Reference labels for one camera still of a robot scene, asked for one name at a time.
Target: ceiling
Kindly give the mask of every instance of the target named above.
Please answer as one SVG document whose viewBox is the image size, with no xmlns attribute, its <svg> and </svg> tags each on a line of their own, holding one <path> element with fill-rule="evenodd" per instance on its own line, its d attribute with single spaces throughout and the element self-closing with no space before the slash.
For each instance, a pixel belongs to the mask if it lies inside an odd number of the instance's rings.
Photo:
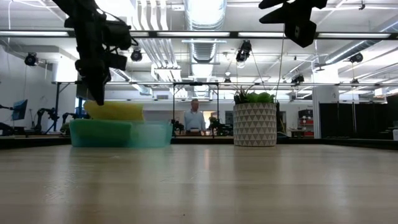
<svg viewBox="0 0 398 224">
<path fill-rule="evenodd" d="M 374 32 L 380 24 L 388 21 L 394 16 L 398 21 L 398 1 L 396 0 L 365 0 L 366 7 L 364 10 L 359 10 L 361 1 L 358 0 L 343 0 L 342 5 L 337 10 L 332 11 L 339 2 L 342 0 L 329 0 L 326 10 L 313 10 L 311 20 L 317 23 L 317 31 L 322 32 Z M 29 0 L 24 1 L 29 4 L 42 6 L 44 4 L 39 1 Z M 227 0 L 228 5 L 226 8 L 226 18 L 224 21 L 223 30 L 243 30 L 243 31 L 282 31 L 283 25 L 271 24 L 264 25 L 258 22 L 258 19 L 263 15 L 274 10 L 260 10 L 257 8 L 258 0 Z M 11 22 L 11 29 L 63 29 L 63 21 L 65 18 L 64 13 L 54 8 L 32 7 L 20 2 L 13 2 L 11 5 L 8 0 L 0 0 L 0 29 L 8 29 L 9 21 Z M 56 6 L 51 1 L 46 1 L 47 6 Z M 167 22 L 170 30 L 185 30 L 185 14 L 183 11 L 182 0 L 168 0 L 167 1 Z M 187 77 L 190 73 L 190 57 L 187 44 L 183 44 L 182 39 L 172 39 L 172 46 L 177 58 L 178 65 L 182 69 L 182 77 Z M 345 45 L 349 44 L 349 40 L 318 40 L 315 43 L 301 48 L 291 40 L 251 40 L 252 50 L 254 56 L 251 55 L 246 61 L 244 68 L 237 68 L 236 62 L 233 60 L 237 48 L 241 45 L 242 40 L 228 39 L 225 44 L 219 44 L 217 65 L 214 66 L 214 77 L 225 77 L 225 72 L 231 72 L 232 77 L 238 76 L 239 82 L 254 82 L 259 79 L 259 74 L 263 77 L 270 77 L 270 82 L 277 82 L 279 75 L 288 74 L 291 69 L 300 65 L 303 61 L 312 55 L 328 55 Z M 40 38 L 12 38 L 13 45 L 48 45 L 57 46 L 60 49 L 72 54 L 78 58 L 75 50 L 74 39 L 40 39 Z M 397 47 L 398 41 L 382 41 L 362 52 L 364 55 L 364 62 L 381 55 L 385 52 L 392 51 Z M 15 47 L 14 50 L 19 51 L 22 47 Z M 280 66 L 280 54 L 282 53 L 282 65 Z M 47 56 L 49 59 L 55 60 L 54 55 Z M 349 69 L 350 63 L 338 63 L 340 80 L 349 81 L 354 77 L 371 73 L 388 66 L 394 62 L 398 56 L 398 51 L 392 51 L 377 60 L 372 60 L 363 63 L 361 66 Z M 136 76 L 139 81 L 150 81 L 152 77 L 142 73 L 150 71 L 151 61 L 144 54 L 141 62 L 129 61 L 127 70 L 129 72 L 139 72 L 140 75 Z M 310 78 L 310 72 L 306 73 L 306 77 Z M 381 81 L 383 78 L 398 77 L 396 71 L 389 71 L 382 73 L 379 77 L 374 77 L 367 80 L 367 82 L 375 83 Z"/>
</svg>

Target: plant pot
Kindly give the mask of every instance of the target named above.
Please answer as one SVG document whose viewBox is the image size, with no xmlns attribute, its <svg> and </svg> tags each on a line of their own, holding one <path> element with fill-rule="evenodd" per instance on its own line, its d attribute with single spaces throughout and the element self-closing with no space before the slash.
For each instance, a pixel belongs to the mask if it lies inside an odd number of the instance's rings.
<svg viewBox="0 0 398 224">
<path fill-rule="evenodd" d="M 276 145 L 276 105 L 243 103 L 234 106 L 235 146 L 270 147 Z"/>
</svg>

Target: green plastic container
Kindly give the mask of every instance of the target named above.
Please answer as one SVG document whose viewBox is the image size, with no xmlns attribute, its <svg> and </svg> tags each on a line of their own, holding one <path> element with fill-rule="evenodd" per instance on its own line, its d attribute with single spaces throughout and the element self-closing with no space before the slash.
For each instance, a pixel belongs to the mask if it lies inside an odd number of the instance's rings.
<svg viewBox="0 0 398 224">
<path fill-rule="evenodd" d="M 74 147 L 165 147 L 173 126 L 166 121 L 76 119 L 70 123 Z"/>
</svg>

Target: wooden table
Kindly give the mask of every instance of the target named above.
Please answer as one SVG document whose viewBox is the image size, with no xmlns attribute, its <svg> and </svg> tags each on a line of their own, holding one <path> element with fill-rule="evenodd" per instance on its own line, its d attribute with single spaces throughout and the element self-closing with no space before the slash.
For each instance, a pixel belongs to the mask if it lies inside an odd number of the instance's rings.
<svg viewBox="0 0 398 224">
<path fill-rule="evenodd" d="M 398 153 L 326 145 L 0 151 L 1 223 L 398 223 Z"/>
</svg>

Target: monitor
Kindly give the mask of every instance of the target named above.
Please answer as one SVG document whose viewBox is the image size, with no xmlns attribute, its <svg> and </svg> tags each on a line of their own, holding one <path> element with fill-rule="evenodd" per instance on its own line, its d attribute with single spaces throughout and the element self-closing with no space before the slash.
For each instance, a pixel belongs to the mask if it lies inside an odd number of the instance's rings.
<svg viewBox="0 0 398 224">
<path fill-rule="evenodd" d="M 27 100 L 22 100 L 14 103 L 14 111 L 12 112 L 12 120 L 17 121 L 21 119 L 25 119 L 27 107 Z"/>
</svg>

